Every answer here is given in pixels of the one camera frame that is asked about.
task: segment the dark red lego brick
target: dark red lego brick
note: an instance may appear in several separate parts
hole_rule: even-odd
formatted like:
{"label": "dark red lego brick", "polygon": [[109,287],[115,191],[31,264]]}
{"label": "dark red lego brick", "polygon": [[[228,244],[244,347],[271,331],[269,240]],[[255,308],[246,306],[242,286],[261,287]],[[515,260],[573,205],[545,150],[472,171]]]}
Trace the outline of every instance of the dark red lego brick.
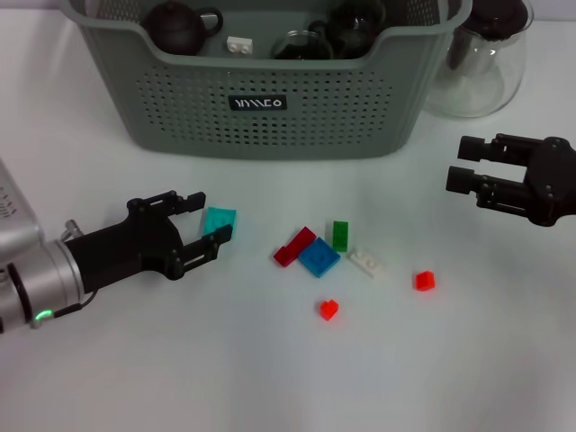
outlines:
{"label": "dark red lego brick", "polygon": [[286,246],[280,247],[274,259],[282,267],[289,266],[316,239],[316,234],[304,227]]}

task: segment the robotic arm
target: robotic arm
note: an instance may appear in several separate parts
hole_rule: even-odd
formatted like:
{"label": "robotic arm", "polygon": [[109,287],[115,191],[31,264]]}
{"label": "robotic arm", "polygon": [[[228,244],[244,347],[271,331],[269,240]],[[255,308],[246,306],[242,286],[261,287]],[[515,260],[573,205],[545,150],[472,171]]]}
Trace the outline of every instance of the robotic arm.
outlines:
{"label": "robotic arm", "polygon": [[[100,288],[144,271],[175,281],[218,257],[232,227],[184,245],[169,217],[203,208],[204,193],[128,201],[128,217],[84,235],[73,220],[44,242],[31,207],[0,162],[0,334],[80,311]],[[90,298],[82,303],[85,294]]]}
{"label": "robotic arm", "polygon": [[566,139],[529,139],[499,134],[492,142],[463,137],[458,158],[526,167],[522,183],[450,166],[446,190],[476,192],[478,207],[528,218],[552,227],[562,216],[576,214],[576,152]]}

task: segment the green indicator light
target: green indicator light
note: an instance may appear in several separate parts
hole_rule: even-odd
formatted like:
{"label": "green indicator light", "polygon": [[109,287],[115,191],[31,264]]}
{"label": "green indicator light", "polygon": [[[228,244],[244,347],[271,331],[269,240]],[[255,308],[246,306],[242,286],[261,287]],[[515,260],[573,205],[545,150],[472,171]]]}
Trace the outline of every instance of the green indicator light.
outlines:
{"label": "green indicator light", "polygon": [[44,310],[44,311],[40,312],[38,315],[36,315],[36,318],[35,318],[35,319],[36,319],[37,321],[39,321],[39,320],[42,320],[42,319],[44,319],[44,318],[51,317],[51,316],[52,316],[52,311],[51,311],[51,310]]}

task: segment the glass pitcher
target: glass pitcher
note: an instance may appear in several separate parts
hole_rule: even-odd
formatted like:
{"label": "glass pitcher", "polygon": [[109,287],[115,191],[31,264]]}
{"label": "glass pitcher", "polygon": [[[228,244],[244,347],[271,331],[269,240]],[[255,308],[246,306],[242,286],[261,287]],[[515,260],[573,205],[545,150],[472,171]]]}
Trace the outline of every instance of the glass pitcher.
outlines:
{"label": "glass pitcher", "polygon": [[454,31],[428,106],[457,117],[482,117],[506,106],[524,75],[525,32],[533,20],[527,0],[474,0],[472,14]]}

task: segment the blue lego brick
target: blue lego brick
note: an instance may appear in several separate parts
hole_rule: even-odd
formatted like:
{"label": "blue lego brick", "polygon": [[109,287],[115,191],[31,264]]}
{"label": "blue lego brick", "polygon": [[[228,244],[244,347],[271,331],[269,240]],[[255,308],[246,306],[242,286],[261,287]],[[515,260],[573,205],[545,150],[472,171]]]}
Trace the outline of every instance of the blue lego brick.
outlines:
{"label": "blue lego brick", "polygon": [[228,209],[217,209],[216,207],[208,207],[206,213],[206,222],[204,223],[204,235],[214,232],[218,228],[232,225],[232,233],[236,224],[236,211]]}
{"label": "blue lego brick", "polygon": [[340,255],[322,238],[318,237],[300,253],[298,259],[316,277],[322,277],[339,261]]}

